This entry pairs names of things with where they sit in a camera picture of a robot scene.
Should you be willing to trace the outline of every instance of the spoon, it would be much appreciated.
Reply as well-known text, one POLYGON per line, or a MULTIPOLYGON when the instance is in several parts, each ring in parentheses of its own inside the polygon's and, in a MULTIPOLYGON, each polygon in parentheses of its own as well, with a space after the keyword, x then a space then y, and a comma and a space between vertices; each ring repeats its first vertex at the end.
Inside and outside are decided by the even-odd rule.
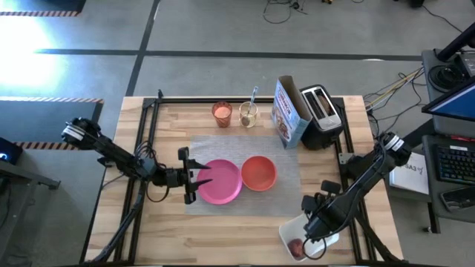
POLYGON ((258 92, 258 89, 259 87, 254 86, 254 90, 252 90, 251 103, 249 104, 249 107, 247 108, 247 113, 240 119, 240 122, 243 124, 244 127, 249 126, 249 123, 250 123, 249 112, 251 111, 251 107, 254 104, 255 94, 258 92))

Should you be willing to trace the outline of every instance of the white paper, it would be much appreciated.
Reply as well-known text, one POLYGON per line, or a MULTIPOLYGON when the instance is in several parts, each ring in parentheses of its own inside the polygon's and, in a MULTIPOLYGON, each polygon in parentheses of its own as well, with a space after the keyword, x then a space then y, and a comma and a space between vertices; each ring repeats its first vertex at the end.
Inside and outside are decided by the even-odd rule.
POLYGON ((424 156, 412 153, 405 166, 396 167, 391 171, 389 183, 397 188, 429 194, 424 156))

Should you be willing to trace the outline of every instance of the pink plate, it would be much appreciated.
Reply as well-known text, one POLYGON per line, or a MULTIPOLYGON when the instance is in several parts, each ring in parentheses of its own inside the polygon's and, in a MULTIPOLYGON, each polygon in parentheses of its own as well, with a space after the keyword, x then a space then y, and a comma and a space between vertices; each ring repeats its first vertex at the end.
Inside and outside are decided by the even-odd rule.
POLYGON ((207 202, 222 205, 236 198, 243 186, 239 168, 225 159, 215 159, 206 166, 207 170, 200 170, 197 181, 213 179, 198 188, 198 193, 207 202))

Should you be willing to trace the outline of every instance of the red food item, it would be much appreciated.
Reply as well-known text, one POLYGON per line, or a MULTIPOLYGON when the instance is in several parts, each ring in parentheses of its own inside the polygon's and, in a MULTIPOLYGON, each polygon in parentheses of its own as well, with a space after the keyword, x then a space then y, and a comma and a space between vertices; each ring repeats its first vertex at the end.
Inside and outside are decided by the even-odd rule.
POLYGON ((287 246, 294 258, 300 259, 304 256, 304 242, 302 242, 302 240, 298 238, 294 239, 290 241, 287 246))

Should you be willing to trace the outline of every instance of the glass cup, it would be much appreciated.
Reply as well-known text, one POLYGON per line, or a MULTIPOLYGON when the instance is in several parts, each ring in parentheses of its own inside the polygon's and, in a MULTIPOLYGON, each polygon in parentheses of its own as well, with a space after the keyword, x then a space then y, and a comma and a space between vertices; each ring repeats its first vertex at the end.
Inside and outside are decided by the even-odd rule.
POLYGON ((242 126, 250 128, 258 119, 258 106, 255 103, 244 102, 239 107, 239 122, 242 126))
POLYGON ((228 102, 219 101, 213 105, 211 113, 216 119, 217 126, 226 128, 231 122, 232 106, 228 102))

